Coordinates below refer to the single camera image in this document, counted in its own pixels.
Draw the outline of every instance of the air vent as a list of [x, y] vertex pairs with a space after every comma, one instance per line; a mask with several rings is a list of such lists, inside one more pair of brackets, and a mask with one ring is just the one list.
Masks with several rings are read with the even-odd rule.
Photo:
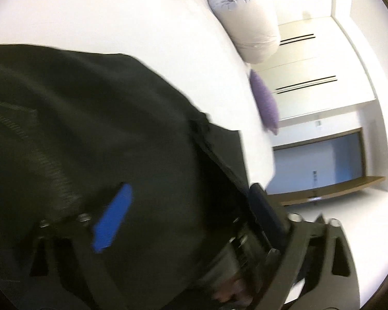
[[338, 79], [335, 75], [331, 75], [330, 77], [324, 77], [324, 78], [319, 78], [319, 79], [308, 80], [305, 82], [299, 82], [298, 84], [293, 84], [293, 85], [283, 86], [281, 88], [276, 88], [276, 91], [279, 91], [279, 92], [276, 92], [276, 94], [282, 94], [282, 93], [286, 93], [286, 92], [300, 90], [302, 88], [326, 84], [328, 82], [334, 82], [334, 81], [338, 81]]
[[287, 38], [285, 40], [280, 41], [280, 45], [309, 40], [311, 38], [316, 38], [315, 34], [308, 34], [308, 35], [303, 35], [303, 36], [298, 36], [298, 37]]

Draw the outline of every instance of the white floor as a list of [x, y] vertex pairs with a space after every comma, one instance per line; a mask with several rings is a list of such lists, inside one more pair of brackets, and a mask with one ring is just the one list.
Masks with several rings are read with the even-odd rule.
[[[288, 211], [307, 221], [323, 214], [340, 220], [357, 270], [361, 306], [379, 288], [388, 274], [388, 192], [365, 189], [329, 200], [295, 205]], [[292, 290], [288, 301], [297, 297], [302, 286]]]

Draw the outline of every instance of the metal rivet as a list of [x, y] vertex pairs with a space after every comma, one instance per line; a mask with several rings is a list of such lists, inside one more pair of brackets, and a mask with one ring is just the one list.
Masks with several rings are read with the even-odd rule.
[[247, 235], [242, 236], [241, 239], [240, 239], [240, 243], [242, 245], [244, 245], [246, 243], [246, 241], [247, 241]]
[[82, 213], [78, 216], [78, 221], [83, 223], [85, 221], [89, 221], [91, 219], [91, 216], [87, 213]]
[[294, 221], [296, 223], [299, 223], [303, 220], [300, 214], [297, 213], [289, 213], [288, 218], [290, 221]]
[[341, 227], [342, 226], [338, 219], [330, 219], [329, 225], [331, 225], [333, 227]]
[[40, 224], [39, 224], [39, 227], [48, 227], [50, 224], [45, 220], [43, 219]]

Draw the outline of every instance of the hand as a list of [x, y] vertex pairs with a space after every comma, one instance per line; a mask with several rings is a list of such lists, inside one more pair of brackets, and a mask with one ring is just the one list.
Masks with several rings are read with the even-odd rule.
[[232, 297], [235, 297], [244, 306], [248, 306], [253, 300], [246, 291], [246, 283], [239, 275], [223, 282], [213, 295], [213, 298], [221, 303], [228, 302]]

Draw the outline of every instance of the white wall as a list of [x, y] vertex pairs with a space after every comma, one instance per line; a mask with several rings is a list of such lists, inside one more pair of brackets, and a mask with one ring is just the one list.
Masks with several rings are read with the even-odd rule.
[[0, 0], [6, 43], [137, 58], [213, 123], [240, 130], [249, 180], [270, 181], [272, 149], [244, 62], [207, 0]]
[[388, 9], [382, 0], [352, 0], [350, 17], [375, 52], [388, 79]]
[[367, 188], [316, 203], [291, 205], [288, 211], [314, 221], [323, 214], [340, 220], [355, 261], [361, 306], [388, 274], [388, 192]]
[[313, 171], [316, 187], [335, 183], [335, 153], [331, 141], [275, 151], [275, 176], [267, 193], [284, 193], [311, 189]]

